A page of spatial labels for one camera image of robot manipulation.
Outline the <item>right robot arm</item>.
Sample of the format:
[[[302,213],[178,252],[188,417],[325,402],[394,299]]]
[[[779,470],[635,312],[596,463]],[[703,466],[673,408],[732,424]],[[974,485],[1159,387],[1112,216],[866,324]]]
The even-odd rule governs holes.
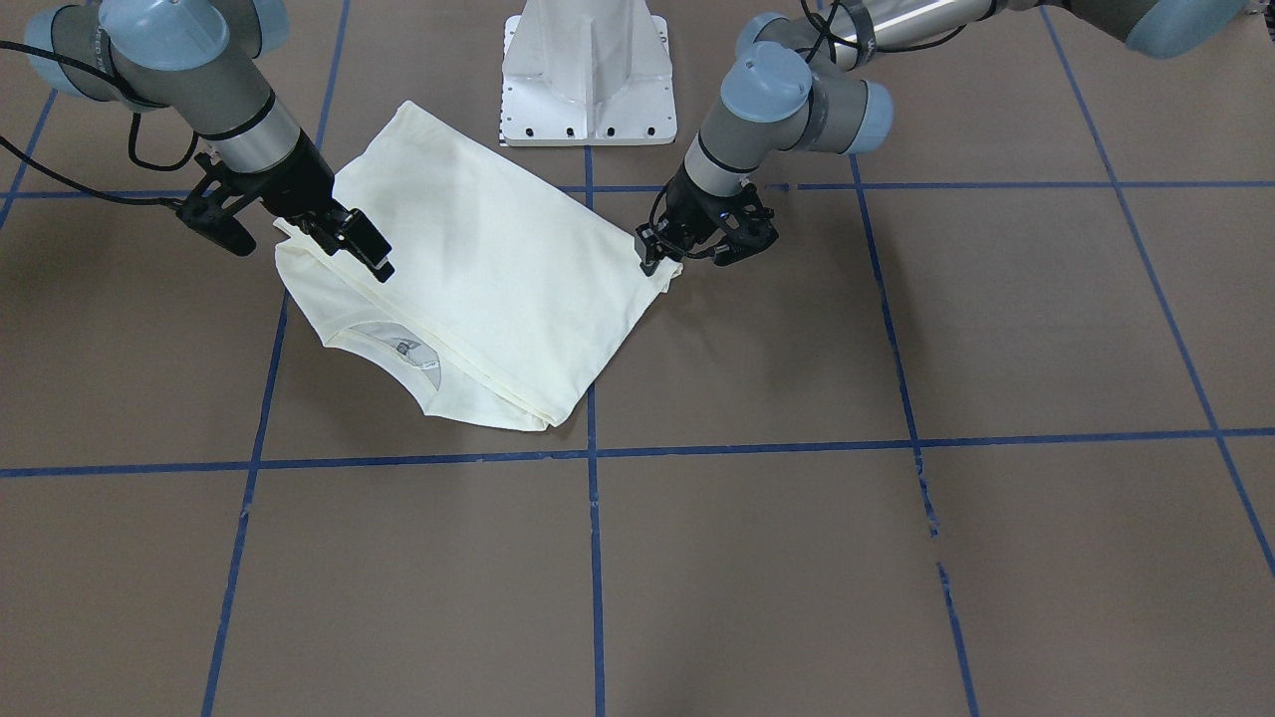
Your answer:
[[[62,94],[119,102],[139,117],[173,108],[193,131],[185,159],[203,179],[185,198],[156,198],[187,228],[236,256],[255,250],[237,214],[259,202],[328,255],[351,253],[380,282],[390,245],[334,195],[333,170],[279,100],[258,59],[289,34],[282,1],[101,1],[33,17],[19,43]]]

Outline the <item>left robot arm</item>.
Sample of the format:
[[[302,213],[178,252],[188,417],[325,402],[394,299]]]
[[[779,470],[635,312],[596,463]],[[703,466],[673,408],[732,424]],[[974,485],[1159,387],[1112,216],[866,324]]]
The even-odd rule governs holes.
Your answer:
[[[797,17],[762,13],[736,40],[682,165],[635,231],[641,270],[666,262],[729,265],[776,240],[773,212],[750,176],[775,151],[864,154],[892,131],[887,87],[861,77],[884,56],[923,54],[969,26],[1034,1],[801,3]]]

